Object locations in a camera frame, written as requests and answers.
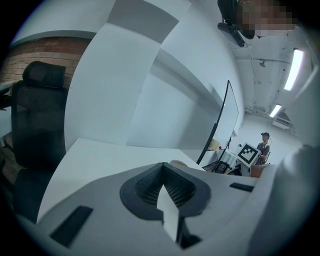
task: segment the office chair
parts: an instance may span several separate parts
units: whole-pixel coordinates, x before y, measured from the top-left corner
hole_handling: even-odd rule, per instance
[[[47,185],[66,154],[64,119],[66,67],[34,61],[12,88],[11,124],[19,171],[13,188],[13,209],[32,222]]]

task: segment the white ceiling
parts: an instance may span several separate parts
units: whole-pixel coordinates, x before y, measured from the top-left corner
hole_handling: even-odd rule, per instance
[[[217,25],[221,22],[218,0],[195,1]],[[260,115],[270,114],[276,104],[282,105],[285,110],[311,74],[311,54],[304,33],[296,27],[290,32],[244,40],[244,47],[231,41],[228,43],[242,79],[245,107]],[[289,76],[294,48],[304,51],[303,64],[292,90],[287,91],[284,87]],[[266,67],[260,65],[262,60],[259,59],[265,60]]]

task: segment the linear light fixture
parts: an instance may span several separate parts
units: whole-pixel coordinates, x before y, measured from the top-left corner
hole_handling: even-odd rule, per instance
[[[272,111],[271,114],[270,114],[270,117],[273,118],[273,117],[278,113],[278,111],[279,111],[280,109],[281,109],[281,105],[279,105],[279,104],[275,105],[273,111]]]
[[[298,49],[294,50],[290,74],[284,86],[285,90],[290,91],[292,86],[294,86],[294,83],[296,81],[297,75],[299,73],[299,70],[302,64],[303,57],[304,57],[304,52],[302,50],[298,50]]]

